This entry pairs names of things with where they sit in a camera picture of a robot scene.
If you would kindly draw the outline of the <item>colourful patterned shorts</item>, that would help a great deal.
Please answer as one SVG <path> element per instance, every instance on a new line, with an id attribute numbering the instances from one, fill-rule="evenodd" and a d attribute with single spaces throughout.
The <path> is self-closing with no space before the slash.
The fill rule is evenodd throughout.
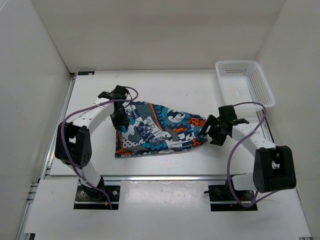
<path id="1" fill-rule="evenodd" d="M 116 158 L 184 152 L 208 141 L 199 135 L 206 123 L 200 115 L 142 101 L 124 110 L 129 126 L 116 132 Z"/>

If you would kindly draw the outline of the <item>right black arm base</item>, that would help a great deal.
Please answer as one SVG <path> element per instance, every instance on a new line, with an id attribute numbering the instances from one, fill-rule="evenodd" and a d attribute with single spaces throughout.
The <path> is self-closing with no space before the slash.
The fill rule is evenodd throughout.
<path id="1" fill-rule="evenodd" d="M 254 185 L 253 174 L 243 173 L 231 176 L 214 175 L 209 179 L 203 192 L 209 197 L 212 212 L 256 211 L 258 192 Z"/>

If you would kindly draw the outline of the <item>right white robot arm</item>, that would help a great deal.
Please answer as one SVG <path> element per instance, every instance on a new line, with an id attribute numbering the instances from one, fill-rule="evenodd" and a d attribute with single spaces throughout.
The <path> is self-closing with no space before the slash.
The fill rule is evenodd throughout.
<path id="1" fill-rule="evenodd" d="M 292 150 L 267 140 L 246 119 L 238 118 L 233 105 L 222 106 L 218 111 L 218 117 L 210 115 L 207 118 L 199 135 L 209 136 L 210 143 L 216 146 L 222 146 L 230 137 L 254 158 L 252 172 L 227 174 L 230 184 L 224 188 L 226 197 L 236 200 L 243 191 L 269 193 L 294 189 L 297 180 Z"/>

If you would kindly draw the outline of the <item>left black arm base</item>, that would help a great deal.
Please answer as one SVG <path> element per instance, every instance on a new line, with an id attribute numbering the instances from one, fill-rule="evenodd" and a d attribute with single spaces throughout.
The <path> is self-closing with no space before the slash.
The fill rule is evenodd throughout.
<path id="1" fill-rule="evenodd" d="M 99 187 L 104 187 L 104 193 L 88 186 L 77 184 L 73 208 L 75 210 L 118 210 L 120 202 L 120 185 L 105 185 L 99 183 Z"/>

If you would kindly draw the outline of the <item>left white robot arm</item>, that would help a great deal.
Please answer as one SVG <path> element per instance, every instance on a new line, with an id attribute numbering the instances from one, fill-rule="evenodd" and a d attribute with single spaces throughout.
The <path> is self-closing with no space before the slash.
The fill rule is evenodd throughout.
<path id="1" fill-rule="evenodd" d="M 91 164 L 91 134 L 107 118 L 116 130 L 128 129 L 123 103 L 129 95 L 127 86 L 117 85 L 111 92 L 103 91 L 93 106 L 71 113 L 58 126 L 54 156 L 74 171 L 93 200 L 100 200 L 106 193 L 102 176 Z"/>

